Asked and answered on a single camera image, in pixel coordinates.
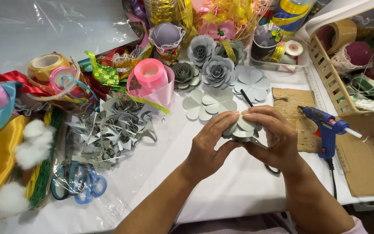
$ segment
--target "cardboard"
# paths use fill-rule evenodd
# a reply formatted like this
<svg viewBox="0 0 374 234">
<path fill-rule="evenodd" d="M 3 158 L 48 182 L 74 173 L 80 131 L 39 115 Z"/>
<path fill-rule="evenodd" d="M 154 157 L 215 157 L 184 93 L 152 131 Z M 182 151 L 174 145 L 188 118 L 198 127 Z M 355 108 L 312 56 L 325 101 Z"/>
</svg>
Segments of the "cardboard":
<svg viewBox="0 0 374 234">
<path fill-rule="evenodd" d="M 363 135 L 337 135 L 338 157 L 345 172 L 351 195 L 374 195 L 374 115 L 342 117 L 350 128 Z"/>
<path fill-rule="evenodd" d="M 315 107 L 311 91 L 272 88 L 272 95 L 273 107 L 295 125 L 298 132 L 298 150 L 317 153 L 321 148 L 321 138 L 313 133 L 318 127 L 298 108 L 298 106 Z"/>
</svg>

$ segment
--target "white table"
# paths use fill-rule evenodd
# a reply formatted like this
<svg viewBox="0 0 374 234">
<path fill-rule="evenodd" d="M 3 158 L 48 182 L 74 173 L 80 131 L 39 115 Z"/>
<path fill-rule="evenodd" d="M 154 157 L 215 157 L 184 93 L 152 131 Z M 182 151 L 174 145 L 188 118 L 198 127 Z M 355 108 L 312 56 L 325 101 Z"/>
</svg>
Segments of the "white table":
<svg viewBox="0 0 374 234">
<path fill-rule="evenodd" d="M 327 111 L 336 115 L 333 104 L 312 66 Z M 276 88 L 309 90 L 303 71 L 293 75 L 264 71 Z M 167 116 L 154 119 L 158 141 L 145 140 L 139 144 L 133 157 L 122 161 L 114 171 L 101 172 L 108 181 L 104 195 L 87 205 L 78 205 L 74 199 L 55 201 L 52 196 L 47 205 L 35 211 L 5 220 L 7 234 L 77 234 L 108 231 L 135 208 L 155 189 L 188 155 L 192 138 L 200 131 L 203 122 L 190 121 L 181 106 L 184 94 L 176 96 Z M 234 97 L 238 110 L 248 108 Z M 260 103 L 273 105 L 272 94 Z M 266 144 L 264 134 L 259 140 Z M 216 147 L 226 140 L 221 139 Z M 316 154 L 300 152 L 312 167 L 321 183 L 332 192 L 330 172 L 324 160 Z M 338 201 L 341 204 L 374 201 L 374 197 L 352 197 L 344 173 L 336 165 L 335 181 Z M 285 185 L 282 175 L 268 172 L 263 163 L 248 155 L 245 149 L 235 149 L 225 164 L 214 175 L 205 179 L 193 190 L 181 210 L 177 223 L 222 219 L 253 215 L 286 209 Z"/>
</svg>

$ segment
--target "ruler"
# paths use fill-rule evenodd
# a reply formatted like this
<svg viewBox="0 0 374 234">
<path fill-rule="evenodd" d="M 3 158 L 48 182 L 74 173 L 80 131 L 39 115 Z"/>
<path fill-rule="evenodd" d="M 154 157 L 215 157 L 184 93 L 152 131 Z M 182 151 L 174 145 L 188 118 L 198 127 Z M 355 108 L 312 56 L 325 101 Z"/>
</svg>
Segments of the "ruler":
<svg viewBox="0 0 374 234">
<path fill-rule="evenodd" d="M 324 101 L 321 97 L 321 93 L 319 92 L 318 84 L 317 84 L 317 81 L 315 80 L 315 77 L 314 77 L 314 74 L 313 74 L 313 70 L 311 69 L 311 66 L 304 67 L 304 73 L 305 73 L 305 77 L 307 78 L 308 85 L 310 86 L 311 92 L 313 94 L 316 108 L 319 109 L 319 110 L 322 110 L 324 112 L 327 112 L 327 109 L 325 108 Z M 342 158 L 342 154 L 339 154 L 338 151 L 339 150 L 336 146 L 335 156 L 339 159 L 339 160 L 336 160 L 337 164 L 339 165 L 339 168 L 340 168 L 339 174 L 344 175 L 343 171 L 345 170 L 347 172 L 347 170 L 349 170 L 349 168 L 346 166 L 345 160 Z"/>
</svg>

